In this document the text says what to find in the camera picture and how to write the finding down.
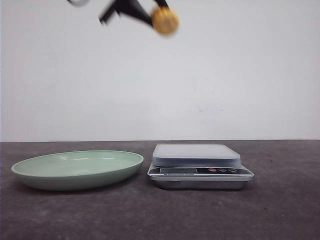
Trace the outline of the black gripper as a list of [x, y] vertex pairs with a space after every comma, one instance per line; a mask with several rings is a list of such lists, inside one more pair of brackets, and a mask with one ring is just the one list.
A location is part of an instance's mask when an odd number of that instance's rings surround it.
[[[159, 7], [169, 8], [166, 0], [154, 0]], [[106, 24], [112, 14], [116, 12], [118, 15], [125, 14], [130, 17], [136, 17], [137, 19], [145, 22], [146, 24], [153, 26], [150, 15], [145, 11], [138, 0], [114, 0], [98, 17], [101, 24]]]

